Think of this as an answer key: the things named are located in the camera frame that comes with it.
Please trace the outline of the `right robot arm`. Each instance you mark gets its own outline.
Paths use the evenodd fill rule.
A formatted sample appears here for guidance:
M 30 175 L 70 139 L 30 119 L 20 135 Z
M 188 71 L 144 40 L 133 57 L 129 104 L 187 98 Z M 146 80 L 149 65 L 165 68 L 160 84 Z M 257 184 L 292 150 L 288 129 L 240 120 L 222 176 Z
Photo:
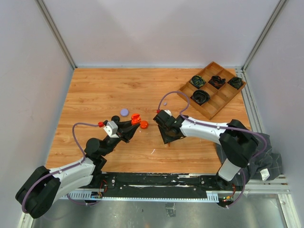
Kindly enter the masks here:
M 240 169 L 247 167 L 258 147 L 254 133 L 235 119 L 229 123 L 212 123 L 183 115 L 175 118 L 169 111 L 160 110 L 153 120 L 165 144 L 185 137 L 196 137 L 222 147 L 224 161 L 215 178 L 215 184 L 220 190 L 226 190 L 232 185 L 234 176 Z

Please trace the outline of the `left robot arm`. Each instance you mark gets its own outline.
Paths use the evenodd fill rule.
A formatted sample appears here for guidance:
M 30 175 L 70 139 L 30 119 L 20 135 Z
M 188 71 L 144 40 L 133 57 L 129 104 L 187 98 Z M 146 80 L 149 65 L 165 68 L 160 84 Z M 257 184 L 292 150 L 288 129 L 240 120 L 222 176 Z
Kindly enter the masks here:
M 21 204 L 23 213 L 37 219 L 43 216 L 62 196 L 83 186 L 98 187 L 102 182 L 101 169 L 106 163 L 105 156 L 120 142 L 129 143 L 140 127 L 138 114 L 131 120 L 121 122 L 118 116 L 110 121 L 99 122 L 96 127 L 106 132 L 104 139 L 90 138 L 81 148 L 82 158 L 70 164 L 47 169 L 37 167 L 16 193 L 15 199 Z

